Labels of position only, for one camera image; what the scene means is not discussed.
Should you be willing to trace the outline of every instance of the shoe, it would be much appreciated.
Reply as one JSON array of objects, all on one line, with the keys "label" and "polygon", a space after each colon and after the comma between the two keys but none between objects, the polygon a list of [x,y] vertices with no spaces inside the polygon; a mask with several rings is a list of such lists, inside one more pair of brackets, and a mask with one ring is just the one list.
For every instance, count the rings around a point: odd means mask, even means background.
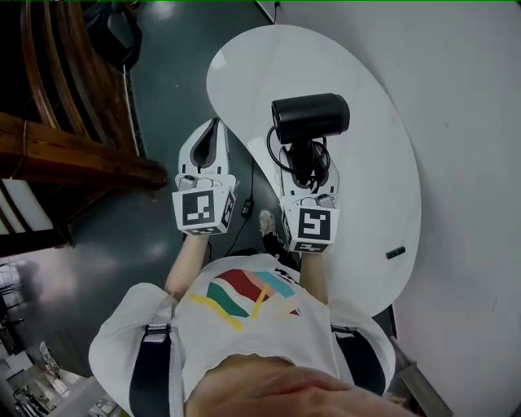
[{"label": "shoe", "polygon": [[259,214],[259,226],[262,237],[265,237],[268,233],[277,235],[275,216],[266,209],[260,211]]}]

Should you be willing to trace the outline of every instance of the white oval table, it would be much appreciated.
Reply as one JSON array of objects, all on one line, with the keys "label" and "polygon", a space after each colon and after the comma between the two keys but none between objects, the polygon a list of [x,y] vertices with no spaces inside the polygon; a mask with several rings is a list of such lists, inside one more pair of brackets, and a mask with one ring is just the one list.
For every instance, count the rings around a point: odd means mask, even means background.
[{"label": "white oval table", "polygon": [[[327,144],[339,170],[342,210],[326,251],[330,300],[347,298],[366,313],[387,308],[409,280],[418,249],[420,186],[413,149],[391,100],[341,45],[311,30],[271,25],[241,33],[217,53],[207,75],[217,115],[253,154],[281,195],[266,150],[271,102],[307,94],[342,95],[347,132]],[[391,260],[386,253],[404,246]]]}]

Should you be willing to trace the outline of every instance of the white t-shirt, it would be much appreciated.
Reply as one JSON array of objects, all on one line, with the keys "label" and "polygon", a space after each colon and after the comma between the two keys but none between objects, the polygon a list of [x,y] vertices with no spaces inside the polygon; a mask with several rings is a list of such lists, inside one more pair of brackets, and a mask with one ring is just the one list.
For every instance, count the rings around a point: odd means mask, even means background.
[{"label": "white t-shirt", "polygon": [[[267,254],[227,257],[203,269],[175,307],[172,321],[183,350],[184,401],[207,371],[235,354],[280,357],[352,382],[331,332],[330,308],[298,282],[298,272]],[[94,376],[129,414],[130,381],[145,326],[166,296],[151,284],[130,288],[90,348]],[[378,325],[367,320],[372,322],[364,316],[362,327],[390,380],[392,347]],[[360,331],[360,322],[356,318],[347,324]]]}]

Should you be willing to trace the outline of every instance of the concrete floor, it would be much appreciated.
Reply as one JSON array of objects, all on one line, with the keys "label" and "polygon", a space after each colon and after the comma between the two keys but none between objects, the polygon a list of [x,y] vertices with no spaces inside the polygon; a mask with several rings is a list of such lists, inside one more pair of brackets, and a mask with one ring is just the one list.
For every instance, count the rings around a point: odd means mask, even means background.
[{"label": "concrete floor", "polygon": [[[206,92],[213,56],[230,39],[268,24],[253,2],[155,2],[138,15],[143,31],[138,63],[131,70],[134,102],[146,156],[177,174],[177,155],[190,133],[216,114]],[[240,181],[226,235],[211,238],[216,257],[230,247],[243,223],[252,158],[230,135],[231,173]],[[134,284],[161,286],[182,244],[171,187],[154,195],[121,192],[72,225],[73,248],[48,249],[8,259],[2,278],[20,285],[12,318],[25,318],[20,337],[29,354],[45,340],[60,365],[90,375],[88,350],[99,326]],[[254,213],[235,250],[262,249],[257,216],[263,207],[280,214],[277,199],[255,165]],[[383,327],[389,328],[388,315]]]}]

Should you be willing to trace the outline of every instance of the colorful print on shirt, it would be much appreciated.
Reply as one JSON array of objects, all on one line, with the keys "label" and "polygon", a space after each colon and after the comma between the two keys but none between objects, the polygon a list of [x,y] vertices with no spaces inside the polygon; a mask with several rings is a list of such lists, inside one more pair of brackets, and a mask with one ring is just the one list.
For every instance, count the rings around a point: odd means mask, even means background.
[{"label": "colorful print on shirt", "polygon": [[[188,296],[188,299],[212,309],[220,318],[240,331],[248,320],[266,317],[300,316],[297,284],[284,270],[266,272],[227,270],[212,279],[206,296]],[[266,308],[266,301],[278,298],[279,302]]]}]

